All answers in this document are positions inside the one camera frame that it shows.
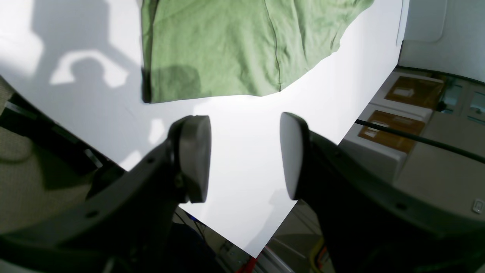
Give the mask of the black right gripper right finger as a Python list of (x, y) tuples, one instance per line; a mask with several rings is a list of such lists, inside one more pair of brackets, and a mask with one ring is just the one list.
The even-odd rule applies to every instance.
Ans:
[(484, 222), (380, 180), (299, 116), (280, 117), (286, 190), (317, 215), (337, 273), (475, 273)]

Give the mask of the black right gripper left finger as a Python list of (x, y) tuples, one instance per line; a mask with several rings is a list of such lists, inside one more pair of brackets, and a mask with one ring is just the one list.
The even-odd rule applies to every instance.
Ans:
[(211, 120), (186, 116), (133, 169), (84, 203), (1, 235), (1, 259), (46, 273), (154, 273), (173, 214), (205, 202)]

